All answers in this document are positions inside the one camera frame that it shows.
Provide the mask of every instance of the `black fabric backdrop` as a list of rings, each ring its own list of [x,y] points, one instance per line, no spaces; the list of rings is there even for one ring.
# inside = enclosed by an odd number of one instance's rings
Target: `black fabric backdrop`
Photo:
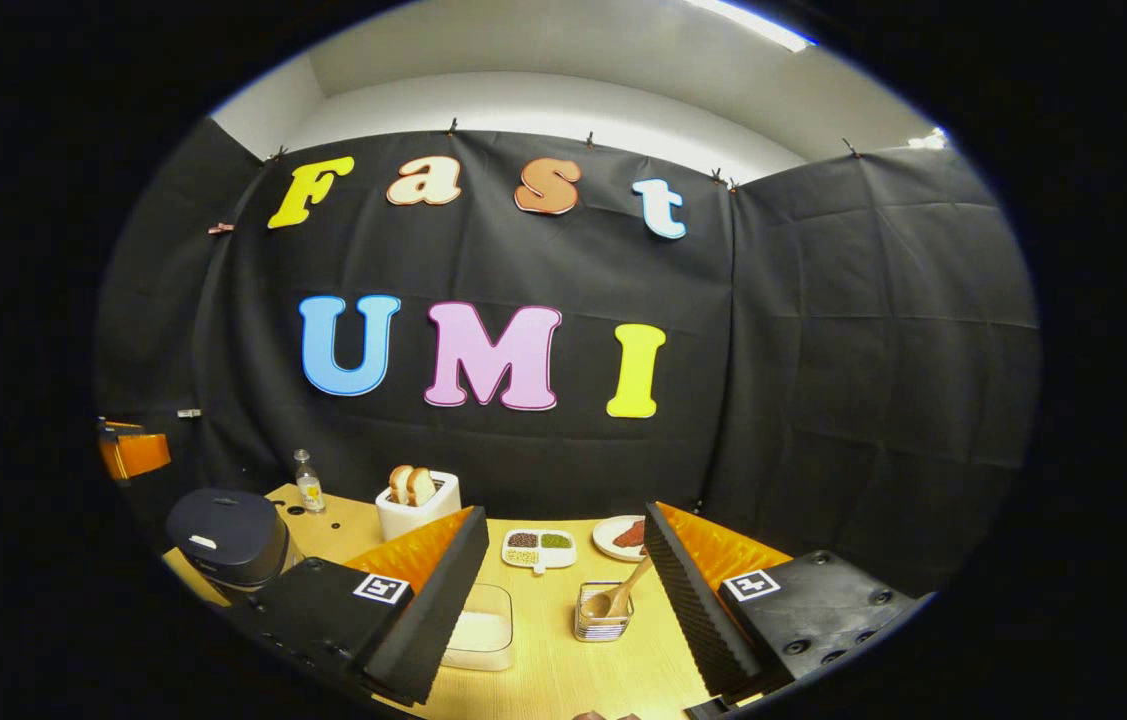
[[[220,135],[208,119],[179,155],[243,169],[215,159]],[[266,228],[293,168],[343,155],[352,172],[308,220]],[[461,196],[390,205],[398,168],[421,155],[461,161]],[[582,168],[580,201],[559,217],[514,205],[523,165],[543,155]],[[221,190],[221,202],[178,231],[139,228],[137,208],[116,251],[109,284],[130,286],[123,278],[170,270],[175,247],[215,247],[210,270],[205,251],[175,270],[175,304],[144,306],[145,332],[130,330],[131,305],[103,313],[101,414],[197,428],[194,469],[174,446],[175,480],[134,480],[165,483],[161,505],[196,483],[268,492],[307,447],[326,491],[354,500],[371,501],[408,462],[459,474],[463,503],[504,518],[704,501],[728,527],[786,552],[841,552],[919,594],[983,536],[1024,454],[1039,373],[1033,293],[996,202],[953,151],[845,155],[736,193],[667,161],[518,133],[357,137],[256,168],[184,190]],[[683,196],[674,217],[686,237],[646,228],[630,188],[646,178]],[[256,179],[236,231],[210,240],[206,228]],[[304,377],[298,304],[345,301],[335,350],[353,368],[354,304],[374,293],[402,301],[384,382],[328,395]],[[494,340],[518,306],[558,309],[558,406],[525,414],[472,393],[460,407],[426,405],[436,348],[426,313],[441,301],[470,302]],[[649,419],[605,411],[621,323],[667,334]],[[125,359],[157,352],[172,365]],[[176,420],[174,406],[202,418]]]

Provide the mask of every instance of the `wooden spoon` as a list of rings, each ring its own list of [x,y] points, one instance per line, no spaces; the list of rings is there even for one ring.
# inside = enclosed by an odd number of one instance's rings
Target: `wooden spoon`
[[[639,566],[635,568],[633,574],[630,575],[630,579],[625,580],[625,583],[619,584],[616,587],[610,589],[610,592],[601,592],[586,599],[585,605],[582,605],[582,615],[595,620],[619,617],[624,614],[628,605],[627,601],[630,597],[630,588],[635,587],[635,583],[642,577],[642,574],[646,574],[647,568],[651,568],[650,555],[645,557],[639,562]]]

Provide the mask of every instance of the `white wall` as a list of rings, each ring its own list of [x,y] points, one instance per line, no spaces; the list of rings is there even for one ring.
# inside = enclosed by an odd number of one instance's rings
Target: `white wall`
[[[409,78],[336,95],[295,123],[283,143],[298,150],[348,137],[447,128],[453,117],[458,132],[527,132],[583,141],[594,131],[595,145],[654,155],[701,174],[722,168],[722,177],[737,183],[805,165],[758,133],[668,97],[592,79],[514,72]]]
[[[264,159],[279,145],[290,149],[289,136],[321,101],[310,55],[302,53],[230,97],[212,112],[212,119]]]

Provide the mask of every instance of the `black rice cooker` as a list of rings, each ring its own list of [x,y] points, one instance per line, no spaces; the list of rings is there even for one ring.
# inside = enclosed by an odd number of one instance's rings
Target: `black rice cooker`
[[[185,560],[225,596],[243,601],[304,560],[274,503],[229,489],[197,489],[167,515]]]

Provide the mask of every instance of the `ceiling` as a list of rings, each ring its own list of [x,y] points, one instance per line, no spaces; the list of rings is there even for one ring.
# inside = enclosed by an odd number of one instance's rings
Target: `ceiling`
[[[329,38],[310,59],[329,97],[486,70],[596,79],[695,105],[810,161],[842,155],[842,137],[878,150],[933,127],[828,51],[791,53],[682,0],[418,0]]]

